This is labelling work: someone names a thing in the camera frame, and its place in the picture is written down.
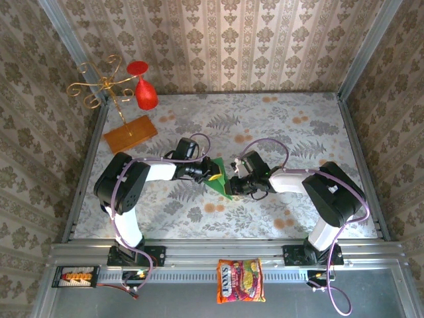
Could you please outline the small left circuit board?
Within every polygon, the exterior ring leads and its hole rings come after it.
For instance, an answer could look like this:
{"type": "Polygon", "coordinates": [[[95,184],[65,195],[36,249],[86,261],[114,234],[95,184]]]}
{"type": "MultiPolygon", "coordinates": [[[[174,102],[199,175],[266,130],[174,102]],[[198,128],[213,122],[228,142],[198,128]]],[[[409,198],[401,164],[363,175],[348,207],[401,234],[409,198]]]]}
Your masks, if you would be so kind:
{"type": "Polygon", "coordinates": [[[144,281],[148,275],[148,270],[126,270],[123,271],[122,280],[128,281],[144,281]]]}

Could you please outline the small right circuit board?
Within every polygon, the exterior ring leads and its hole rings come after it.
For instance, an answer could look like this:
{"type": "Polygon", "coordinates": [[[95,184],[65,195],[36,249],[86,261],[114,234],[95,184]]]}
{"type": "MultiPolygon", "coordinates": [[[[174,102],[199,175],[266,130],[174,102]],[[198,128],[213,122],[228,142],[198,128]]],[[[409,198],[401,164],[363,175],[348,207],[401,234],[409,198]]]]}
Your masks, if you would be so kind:
{"type": "Polygon", "coordinates": [[[325,270],[308,270],[306,284],[312,288],[326,288],[327,272],[325,270]]]}

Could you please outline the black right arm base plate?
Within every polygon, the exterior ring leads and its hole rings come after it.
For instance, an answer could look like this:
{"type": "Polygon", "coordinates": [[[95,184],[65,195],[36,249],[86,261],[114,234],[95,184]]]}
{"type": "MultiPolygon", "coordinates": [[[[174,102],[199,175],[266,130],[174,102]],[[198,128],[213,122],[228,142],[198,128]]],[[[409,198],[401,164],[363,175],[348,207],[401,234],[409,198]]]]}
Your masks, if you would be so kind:
{"type": "MultiPolygon", "coordinates": [[[[319,252],[303,245],[285,245],[282,247],[284,264],[286,266],[320,266],[329,260],[329,248],[319,252]]],[[[341,247],[336,244],[331,255],[331,265],[343,265],[344,259],[341,247]]]]}

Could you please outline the black board yellow connectors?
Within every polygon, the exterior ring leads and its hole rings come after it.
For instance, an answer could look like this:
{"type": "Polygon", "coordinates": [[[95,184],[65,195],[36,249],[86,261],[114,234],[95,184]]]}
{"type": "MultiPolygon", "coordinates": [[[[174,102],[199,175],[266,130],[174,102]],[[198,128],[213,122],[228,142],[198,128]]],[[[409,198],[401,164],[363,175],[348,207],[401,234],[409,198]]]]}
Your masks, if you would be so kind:
{"type": "Polygon", "coordinates": [[[95,288],[100,266],[58,266],[52,288],[95,288]]]}

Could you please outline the green paper sheet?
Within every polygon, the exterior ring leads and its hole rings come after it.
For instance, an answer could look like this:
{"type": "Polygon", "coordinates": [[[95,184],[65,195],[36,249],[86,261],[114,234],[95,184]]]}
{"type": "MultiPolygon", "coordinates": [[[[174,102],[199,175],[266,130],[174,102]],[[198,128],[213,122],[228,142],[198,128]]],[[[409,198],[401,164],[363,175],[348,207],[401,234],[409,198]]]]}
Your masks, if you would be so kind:
{"type": "Polygon", "coordinates": [[[224,197],[226,197],[229,200],[233,200],[233,197],[231,195],[226,194],[225,192],[225,183],[228,181],[228,177],[225,171],[225,165],[224,161],[221,157],[214,158],[211,160],[212,162],[216,163],[221,171],[221,175],[219,177],[216,177],[215,179],[209,181],[205,181],[205,184],[209,186],[211,189],[215,190],[216,192],[220,193],[224,197]]]}

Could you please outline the small circuit board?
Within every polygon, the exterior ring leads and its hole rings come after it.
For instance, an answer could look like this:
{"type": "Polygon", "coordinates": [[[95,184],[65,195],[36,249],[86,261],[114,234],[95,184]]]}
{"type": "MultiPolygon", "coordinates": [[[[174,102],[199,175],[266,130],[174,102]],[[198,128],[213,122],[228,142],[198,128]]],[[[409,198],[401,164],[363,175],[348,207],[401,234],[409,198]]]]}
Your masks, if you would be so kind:
{"type": "Polygon", "coordinates": [[[148,275],[148,270],[126,270],[123,271],[122,280],[128,281],[144,281],[148,275]]]}
{"type": "Polygon", "coordinates": [[[325,270],[308,270],[306,284],[312,288],[326,288],[327,272],[325,270]]]}

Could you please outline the red wine glass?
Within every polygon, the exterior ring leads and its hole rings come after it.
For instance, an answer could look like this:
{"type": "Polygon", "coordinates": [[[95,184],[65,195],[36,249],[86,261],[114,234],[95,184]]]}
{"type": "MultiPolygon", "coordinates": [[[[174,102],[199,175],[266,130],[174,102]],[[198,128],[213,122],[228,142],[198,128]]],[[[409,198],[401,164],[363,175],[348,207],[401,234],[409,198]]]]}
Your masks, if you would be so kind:
{"type": "Polygon", "coordinates": [[[144,111],[152,110],[158,105],[158,96],[154,86],[144,79],[147,71],[148,64],[144,61],[134,61],[127,66],[127,72],[138,78],[134,94],[138,107],[144,111]]]}

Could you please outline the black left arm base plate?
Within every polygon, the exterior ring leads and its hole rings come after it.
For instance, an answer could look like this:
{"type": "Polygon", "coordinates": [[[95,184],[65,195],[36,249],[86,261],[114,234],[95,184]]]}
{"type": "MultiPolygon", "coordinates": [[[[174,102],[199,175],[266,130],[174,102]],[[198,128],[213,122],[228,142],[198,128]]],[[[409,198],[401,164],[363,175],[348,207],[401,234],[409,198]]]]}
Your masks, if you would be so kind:
{"type": "MultiPolygon", "coordinates": [[[[164,266],[166,259],[165,246],[145,246],[144,252],[152,259],[153,267],[164,266]]],[[[142,254],[131,251],[118,244],[109,249],[107,265],[149,267],[150,263],[142,254]]]]}

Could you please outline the orange candy bag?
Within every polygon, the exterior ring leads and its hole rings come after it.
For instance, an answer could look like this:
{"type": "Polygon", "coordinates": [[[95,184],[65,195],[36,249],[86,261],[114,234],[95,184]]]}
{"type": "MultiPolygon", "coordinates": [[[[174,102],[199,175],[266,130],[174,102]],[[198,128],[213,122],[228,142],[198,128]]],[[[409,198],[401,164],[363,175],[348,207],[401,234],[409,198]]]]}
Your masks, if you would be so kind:
{"type": "Polygon", "coordinates": [[[261,259],[218,261],[217,303],[234,301],[266,301],[261,259]]]}

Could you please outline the aluminium frame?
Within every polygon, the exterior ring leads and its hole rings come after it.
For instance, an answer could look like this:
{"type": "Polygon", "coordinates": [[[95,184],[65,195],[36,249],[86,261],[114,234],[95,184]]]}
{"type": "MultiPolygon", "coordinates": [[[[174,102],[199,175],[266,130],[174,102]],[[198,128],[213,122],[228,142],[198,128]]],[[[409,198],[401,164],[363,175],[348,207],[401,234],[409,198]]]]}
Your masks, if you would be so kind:
{"type": "MultiPolygon", "coordinates": [[[[166,312],[185,318],[227,317],[237,311],[246,311],[243,303],[233,303],[230,307],[217,304],[216,283],[149,282],[148,291],[138,301],[124,301],[122,297],[99,288],[75,288],[72,293],[64,293],[51,287],[58,266],[87,264],[100,266],[100,270],[121,270],[106,264],[113,239],[73,237],[108,113],[108,107],[102,105],[64,235],[60,243],[52,246],[31,318],[52,318],[58,308],[69,308],[71,299],[82,305],[82,309],[76,311],[76,317],[96,317],[100,309],[104,309],[110,318],[130,318],[137,314],[157,318],[166,312]]],[[[307,269],[284,264],[282,247],[297,244],[295,239],[162,239],[160,244],[167,248],[166,263],[157,268],[160,270],[216,270],[221,258],[252,258],[255,252],[263,255],[264,269],[307,269]]],[[[365,309],[369,318],[392,318],[395,310],[399,310],[404,318],[424,318],[424,307],[399,242],[383,236],[380,239],[343,239],[340,245],[345,264],[337,270],[337,275],[353,289],[350,299],[354,309],[365,309]]],[[[267,284],[273,285],[276,302],[265,303],[260,312],[262,316],[318,318],[335,312],[327,294],[313,291],[306,282],[267,284]]]]}

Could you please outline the floral table cover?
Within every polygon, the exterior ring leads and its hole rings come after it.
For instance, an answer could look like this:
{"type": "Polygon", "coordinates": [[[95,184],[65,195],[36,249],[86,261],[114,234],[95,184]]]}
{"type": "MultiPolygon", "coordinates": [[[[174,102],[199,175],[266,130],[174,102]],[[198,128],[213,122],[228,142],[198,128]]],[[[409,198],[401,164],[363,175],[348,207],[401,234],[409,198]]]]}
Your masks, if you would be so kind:
{"type": "MultiPolygon", "coordinates": [[[[157,158],[193,137],[210,157],[223,159],[228,175],[231,162],[249,149],[270,167],[333,161],[360,183],[334,93],[162,95],[148,117],[158,133],[130,149],[132,157],[157,158]]],[[[135,211],[149,239],[303,239],[319,218],[306,195],[228,199],[186,180],[146,183],[135,211]]]]}

